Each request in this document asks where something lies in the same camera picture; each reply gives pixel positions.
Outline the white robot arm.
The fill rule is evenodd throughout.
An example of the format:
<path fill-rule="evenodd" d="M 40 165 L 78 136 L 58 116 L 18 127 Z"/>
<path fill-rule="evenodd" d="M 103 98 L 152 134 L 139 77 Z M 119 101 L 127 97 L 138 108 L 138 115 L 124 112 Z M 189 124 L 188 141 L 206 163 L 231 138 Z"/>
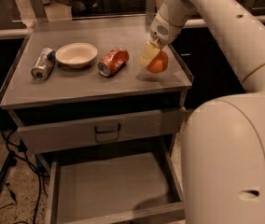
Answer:
<path fill-rule="evenodd" d="M 199 13 L 244 93 L 200 105 L 182 151 L 187 224 L 265 224 L 265 26 L 235 0 L 164 0 L 140 57 L 148 66 Z"/>

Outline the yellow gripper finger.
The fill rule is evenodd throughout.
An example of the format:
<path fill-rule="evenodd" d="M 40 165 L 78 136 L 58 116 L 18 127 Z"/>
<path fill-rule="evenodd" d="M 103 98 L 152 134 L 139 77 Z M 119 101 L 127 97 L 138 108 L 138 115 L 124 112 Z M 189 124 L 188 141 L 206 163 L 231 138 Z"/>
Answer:
<path fill-rule="evenodd" d="M 140 65 L 147 68 L 159 53 L 160 44 L 158 40 L 147 41 L 139 58 Z"/>

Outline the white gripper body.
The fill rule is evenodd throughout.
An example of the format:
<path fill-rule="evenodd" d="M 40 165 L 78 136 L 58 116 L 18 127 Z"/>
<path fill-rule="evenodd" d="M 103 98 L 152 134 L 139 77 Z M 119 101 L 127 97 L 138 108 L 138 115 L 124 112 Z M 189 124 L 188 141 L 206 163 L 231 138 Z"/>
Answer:
<path fill-rule="evenodd" d="M 171 44 L 181 33 L 184 26 L 184 16 L 170 13 L 162 15 L 158 12 L 150 25 L 150 35 L 160 46 Z"/>

